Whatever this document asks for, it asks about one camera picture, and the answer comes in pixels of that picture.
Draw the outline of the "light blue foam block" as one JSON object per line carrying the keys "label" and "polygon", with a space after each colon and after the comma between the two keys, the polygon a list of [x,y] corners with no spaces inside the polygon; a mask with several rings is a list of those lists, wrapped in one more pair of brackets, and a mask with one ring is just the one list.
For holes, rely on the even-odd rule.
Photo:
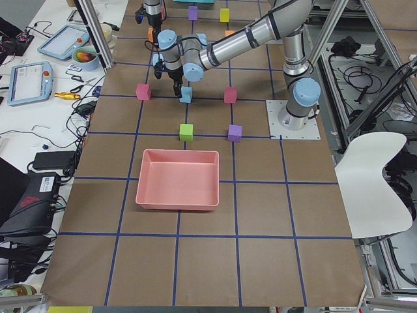
{"label": "light blue foam block", "polygon": [[182,98],[192,99],[192,88],[182,86],[181,87],[181,95],[182,95]]}

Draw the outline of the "magenta foam block near right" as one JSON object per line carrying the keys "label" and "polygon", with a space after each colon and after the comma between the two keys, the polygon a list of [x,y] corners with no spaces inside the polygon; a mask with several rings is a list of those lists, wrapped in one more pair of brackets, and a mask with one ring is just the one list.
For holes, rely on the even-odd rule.
{"label": "magenta foam block near right", "polygon": [[136,87],[136,97],[138,100],[151,99],[151,86],[146,83],[139,83]]}

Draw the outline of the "magenta foam block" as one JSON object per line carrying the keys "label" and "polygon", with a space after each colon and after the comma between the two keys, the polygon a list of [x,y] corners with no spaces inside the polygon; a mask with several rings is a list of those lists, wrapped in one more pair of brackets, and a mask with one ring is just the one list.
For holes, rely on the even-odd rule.
{"label": "magenta foam block", "polygon": [[151,99],[151,86],[146,83],[139,83],[136,87],[136,97],[138,100]]}
{"label": "magenta foam block", "polygon": [[234,104],[237,101],[237,89],[235,87],[226,87],[223,93],[225,104]]}

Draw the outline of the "green foam block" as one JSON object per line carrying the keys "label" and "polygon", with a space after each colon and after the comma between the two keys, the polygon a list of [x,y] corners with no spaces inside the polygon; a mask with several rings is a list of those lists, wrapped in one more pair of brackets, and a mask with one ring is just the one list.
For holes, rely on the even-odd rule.
{"label": "green foam block", "polygon": [[191,142],[194,139],[193,124],[181,123],[179,127],[179,140],[182,142]]}

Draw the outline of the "orange foam block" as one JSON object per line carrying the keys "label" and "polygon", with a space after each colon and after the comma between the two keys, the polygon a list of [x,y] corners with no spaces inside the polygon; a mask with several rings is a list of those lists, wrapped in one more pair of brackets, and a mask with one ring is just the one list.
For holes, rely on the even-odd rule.
{"label": "orange foam block", "polygon": [[147,36],[150,42],[154,42],[154,29],[152,27],[148,28]]}
{"label": "orange foam block", "polygon": [[225,37],[228,37],[228,36],[230,36],[230,35],[232,35],[232,34],[234,34],[235,33],[235,31],[234,30],[226,30],[225,31]]}

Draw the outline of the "magenta foam block center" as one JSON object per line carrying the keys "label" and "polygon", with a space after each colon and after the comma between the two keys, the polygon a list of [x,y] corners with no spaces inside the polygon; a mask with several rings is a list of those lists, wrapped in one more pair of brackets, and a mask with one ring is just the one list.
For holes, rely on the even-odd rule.
{"label": "magenta foam block center", "polygon": [[237,89],[235,87],[226,87],[223,93],[225,104],[234,104],[237,101]]}

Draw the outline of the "orange foam block far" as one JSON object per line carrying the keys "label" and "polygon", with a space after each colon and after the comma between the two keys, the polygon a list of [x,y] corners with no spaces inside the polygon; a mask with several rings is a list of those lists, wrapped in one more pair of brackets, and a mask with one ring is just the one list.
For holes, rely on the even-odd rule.
{"label": "orange foam block far", "polygon": [[230,36],[230,35],[232,35],[232,34],[234,34],[235,33],[235,31],[234,30],[226,30],[225,31],[225,37],[228,37],[228,36]]}

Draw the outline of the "purple foam block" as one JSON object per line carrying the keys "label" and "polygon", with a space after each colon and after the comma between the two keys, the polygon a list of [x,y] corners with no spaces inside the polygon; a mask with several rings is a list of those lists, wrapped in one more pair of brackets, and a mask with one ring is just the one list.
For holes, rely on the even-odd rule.
{"label": "purple foam block", "polygon": [[198,7],[197,6],[188,7],[188,19],[190,21],[198,20]]}
{"label": "purple foam block", "polygon": [[229,125],[227,133],[227,141],[240,143],[242,139],[242,126]]}

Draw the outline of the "purple foam block left side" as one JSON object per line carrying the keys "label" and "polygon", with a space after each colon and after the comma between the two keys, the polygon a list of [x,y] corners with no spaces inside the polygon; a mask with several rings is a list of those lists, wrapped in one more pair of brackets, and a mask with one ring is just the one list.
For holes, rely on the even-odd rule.
{"label": "purple foam block left side", "polygon": [[240,143],[242,139],[242,126],[229,125],[227,133],[227,141]]}

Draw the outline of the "teal plastic tray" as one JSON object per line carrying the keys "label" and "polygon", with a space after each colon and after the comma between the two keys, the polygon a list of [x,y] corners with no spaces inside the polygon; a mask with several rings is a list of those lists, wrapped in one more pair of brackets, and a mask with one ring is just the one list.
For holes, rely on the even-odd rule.
{"label": "teal plastic tray", "polygon": [[215,0],[173,0],[178,3],[204,3],[204,4],[214,4]]}

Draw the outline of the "yellow foam block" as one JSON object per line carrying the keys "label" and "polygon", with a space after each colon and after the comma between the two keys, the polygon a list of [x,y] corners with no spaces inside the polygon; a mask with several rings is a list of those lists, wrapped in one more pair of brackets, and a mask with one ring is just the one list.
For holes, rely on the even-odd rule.
{"label": "yellow foam block", "polygon": [[230,20],[230,10],[229,8],[221,8],[220,9],[220,22],[221,23],[229,23]]}

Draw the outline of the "white bowl with lemon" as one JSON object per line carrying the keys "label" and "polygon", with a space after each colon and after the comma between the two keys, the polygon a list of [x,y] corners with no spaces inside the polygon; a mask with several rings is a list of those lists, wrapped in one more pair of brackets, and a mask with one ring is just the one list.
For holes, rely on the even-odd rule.
{"label": "white bowl with lemon", "polygon": [[101,26],[102,32],[104,34],[105,40],[109,48],[110,49],[114,48],[116,37],[113,34],[113,30],[111,26],[106,23],[101,23],[100,26]]}

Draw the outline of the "bowl with fruit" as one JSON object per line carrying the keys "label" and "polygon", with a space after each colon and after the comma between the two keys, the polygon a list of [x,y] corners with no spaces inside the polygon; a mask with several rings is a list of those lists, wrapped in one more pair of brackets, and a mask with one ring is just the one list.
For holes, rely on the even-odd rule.
{"label": "bowl with fruit", "polygon": [[99,66],[99,58],[92,46],[83,46],[74,51],[72,59],[75,65],[85,71],[93,71]]}

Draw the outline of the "pink plastic tray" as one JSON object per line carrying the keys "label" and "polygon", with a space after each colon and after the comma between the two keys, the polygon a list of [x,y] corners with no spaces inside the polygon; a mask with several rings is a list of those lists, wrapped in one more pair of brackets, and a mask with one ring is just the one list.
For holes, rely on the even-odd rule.
{"label": "pink plastic tray", "polygon": [[220,201],[217,151],[146,149],[136,203],[145,209],[213,211]]}

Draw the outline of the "scissors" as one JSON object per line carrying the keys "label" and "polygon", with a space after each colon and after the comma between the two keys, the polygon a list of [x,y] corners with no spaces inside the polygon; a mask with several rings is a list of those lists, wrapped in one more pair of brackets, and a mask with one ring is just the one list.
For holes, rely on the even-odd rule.
{"label": "scissors", "polygon": [[89,80],[84,80],[80,75],[70,75],[71,80],[74,80],[75,82],[78,82],[79,85],[77,85],[76,87],[72,88],[70,90],[70,93],[72,94],[76,94],[78,92],[80,92],[82,90],[83,87],[90,85],[92,86],[92,82],[96,79],[96,78],[91,78]]}

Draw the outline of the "teach pendant tablet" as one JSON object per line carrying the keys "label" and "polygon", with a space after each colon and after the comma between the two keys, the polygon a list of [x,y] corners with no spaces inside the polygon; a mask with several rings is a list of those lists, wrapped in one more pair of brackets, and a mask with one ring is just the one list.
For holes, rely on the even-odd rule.
{"label": "teach pendant tablet", "polygon": [[88,43],[89,33],[82,28],[65,25],[52,35],[37,51],[60,60],[69,59],[74,51]]}
{"label": "teach pendant tablet", "polygon": [[49,99],[53,69],[47,61],[12,67],[7,103],[20,106]]}

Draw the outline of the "black power box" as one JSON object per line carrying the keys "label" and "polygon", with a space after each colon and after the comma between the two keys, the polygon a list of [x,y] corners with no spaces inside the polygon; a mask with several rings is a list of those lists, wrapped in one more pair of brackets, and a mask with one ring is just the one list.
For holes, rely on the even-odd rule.
{"label": "black power box", "polygon": [[61,178],[54,171],[30,171],[28,178],[27,189],[1,226],[2,236],[30,237],[45,235],[51,230],[54,216],[52,205],[57,202]]}

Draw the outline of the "white chair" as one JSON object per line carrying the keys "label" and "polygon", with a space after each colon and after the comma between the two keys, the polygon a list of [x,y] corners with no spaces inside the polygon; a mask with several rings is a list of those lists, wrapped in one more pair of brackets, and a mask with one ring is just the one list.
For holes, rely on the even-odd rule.
{"label": "white chair", "polygon": [[382,175],[406,143],[403,134],[372,132],[355,138],[335,167],[354,239],[408,230],[412,217]]}

